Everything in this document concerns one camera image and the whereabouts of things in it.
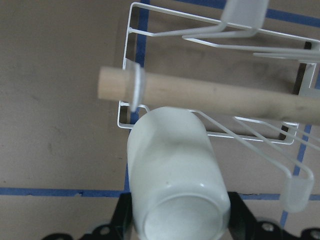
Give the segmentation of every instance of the white ceramic cylinder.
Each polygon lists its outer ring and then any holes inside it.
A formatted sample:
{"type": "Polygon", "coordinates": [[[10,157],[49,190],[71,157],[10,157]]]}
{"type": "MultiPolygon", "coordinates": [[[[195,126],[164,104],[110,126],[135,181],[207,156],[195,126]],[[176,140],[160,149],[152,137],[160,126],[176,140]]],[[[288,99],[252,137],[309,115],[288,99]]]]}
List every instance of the white ceramic cylinder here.
{"type": "Polygon", "coordinates": [[[202,122],[186,109],[161,107],[128,138],[133,219],[141,240],[217,240],[230,200],[202,122]]]}

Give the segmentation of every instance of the wooden dowel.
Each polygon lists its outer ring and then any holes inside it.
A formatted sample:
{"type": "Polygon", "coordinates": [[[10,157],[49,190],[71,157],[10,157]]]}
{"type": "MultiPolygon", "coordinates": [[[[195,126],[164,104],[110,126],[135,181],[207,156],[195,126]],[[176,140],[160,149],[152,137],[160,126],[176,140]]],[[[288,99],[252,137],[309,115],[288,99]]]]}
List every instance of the wooden dowel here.
{"type": "MultiPolygon", "coordinates": [[[[320,125],[318,98],[154,73],[146,73],[145,79],[141,104],[320,125]]],[[[130,84],[127,71],[102,67],[98,97],[130,102],[133,91],[130,84]]]]}

